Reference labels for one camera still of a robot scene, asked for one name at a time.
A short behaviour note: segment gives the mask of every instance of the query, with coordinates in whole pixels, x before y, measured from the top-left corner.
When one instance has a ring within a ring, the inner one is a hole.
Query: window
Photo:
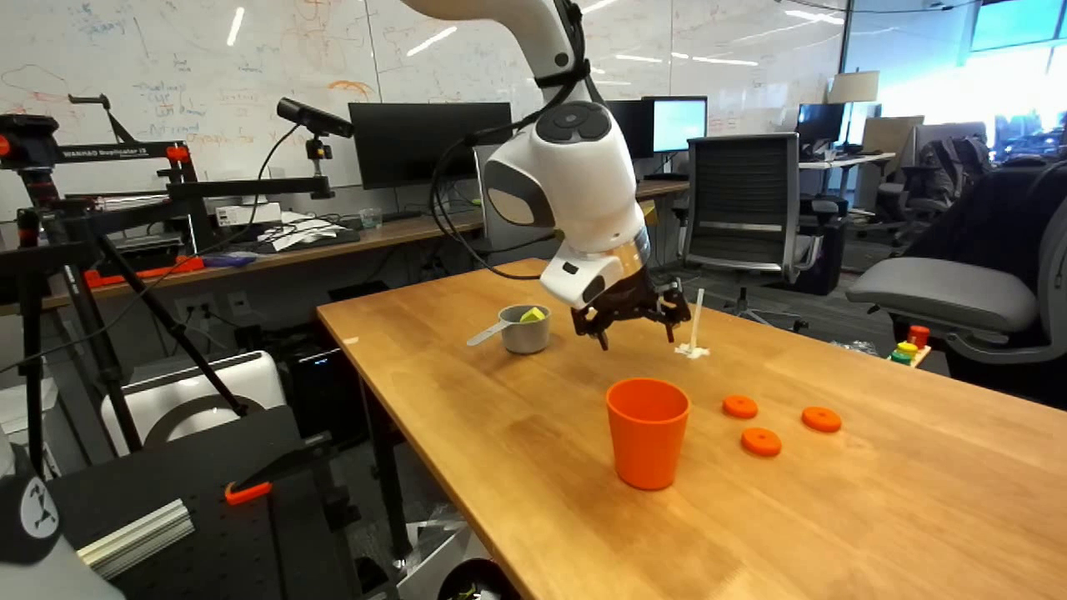
[[[969,49],[1045,45],[1057,38],[1065,0],[1000,0],[983,2]]]

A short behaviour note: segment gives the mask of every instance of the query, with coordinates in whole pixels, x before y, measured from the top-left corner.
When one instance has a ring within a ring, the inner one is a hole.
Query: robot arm
[[[633,195],[627,141],[589,81],[579,7],[570,0],[406,0],[440,19],[505,25],[546,108],[527,117],[485,166],[485,189],[511,222],[556,228],[564,244],[541,285],[572,312],[572,331],[608,346],[614,320],[650,317],[674,328],[691,317],[680,290],[646,281],[650,240]]]

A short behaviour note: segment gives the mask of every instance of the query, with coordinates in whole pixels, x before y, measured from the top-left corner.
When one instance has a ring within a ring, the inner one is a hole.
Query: table leg
[[[370,448],[378,462],[378,482],[388,508],[388,527],[389,527],[389,550],[392,560],[405,560],[409,554],[406,541],[406,521],[405,521],[405,494],[401,494],[401,474],[397,474],[397,455],[392,455],[392,424],[388,409],[378,405],[378,396],[359,384],[366,426],[370,426]]]

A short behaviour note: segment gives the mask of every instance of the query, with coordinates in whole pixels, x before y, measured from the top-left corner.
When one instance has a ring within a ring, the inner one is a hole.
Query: small orange disk
[[[754,419],[759,412],[759,406],[749,396],[726,396],[724,412],[735,419]]]
[[[758,456],[776,456],[780,455],[780,439],[775,430],[763,430],[763,426],[746,426],[741,435],[741,448],[758,455]]]
[[[800,412],[800,424],[806,424],[811,430],[820,430],[820,435],[838,435],[841,430],[841,417],[827,406],[806,406]]]

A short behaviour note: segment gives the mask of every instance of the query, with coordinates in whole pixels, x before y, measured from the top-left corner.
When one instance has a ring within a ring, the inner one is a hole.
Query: orange cup
[[[608,389],[614,474],[637,490],[674,482],[691,396],[667,379],[621,379]]]

